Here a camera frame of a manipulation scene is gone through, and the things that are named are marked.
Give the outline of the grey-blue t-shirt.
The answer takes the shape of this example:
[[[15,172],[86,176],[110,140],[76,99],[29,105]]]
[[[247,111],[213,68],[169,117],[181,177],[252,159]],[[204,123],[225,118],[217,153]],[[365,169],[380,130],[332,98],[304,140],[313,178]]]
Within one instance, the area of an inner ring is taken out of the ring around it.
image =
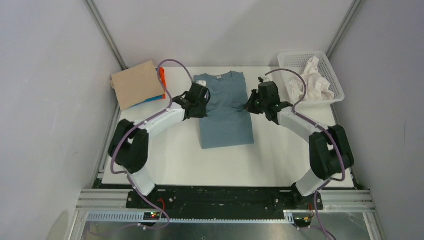
[[[236,71],[222,75],[203,73],[193,79],[206,83],[211,95],[206,106],[207,116],[199,120],[202,149],[254,144],[252,118],[244,109],[248,101],[244,74]]]

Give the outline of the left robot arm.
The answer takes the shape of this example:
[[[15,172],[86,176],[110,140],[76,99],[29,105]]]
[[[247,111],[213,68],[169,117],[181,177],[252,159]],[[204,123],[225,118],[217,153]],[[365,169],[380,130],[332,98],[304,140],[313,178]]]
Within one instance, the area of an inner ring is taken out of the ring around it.
[[[145,208],[157,204],[156,184],[146,163],[149,143],[158,134],[191,118],[205,118],[211,93],[204,81],[194,82],[188,91],[172,99],[171,105],[139,122],[121,120],[115,129],[108,148],[112,158],[110,165],[119,165],[127,174],[128,181],[138,191],[138,201]]]

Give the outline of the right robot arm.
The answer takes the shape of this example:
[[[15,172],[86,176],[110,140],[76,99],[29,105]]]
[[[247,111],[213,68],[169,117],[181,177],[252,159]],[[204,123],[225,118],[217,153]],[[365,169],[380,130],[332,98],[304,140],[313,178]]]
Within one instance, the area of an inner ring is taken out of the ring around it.
[[[294,183],[294,192],[290,195],[295,208],[303,209],[310,203],[310,195],[329,182],[346,179],[346,170],[355,160],[342,126],[322,125],[296,111],[289,102],[282,102],[273,81],[262,82],[253,89],[244,108],[252,114],[264,114],[268,121],[289,129],[308,143],[310,169]]]

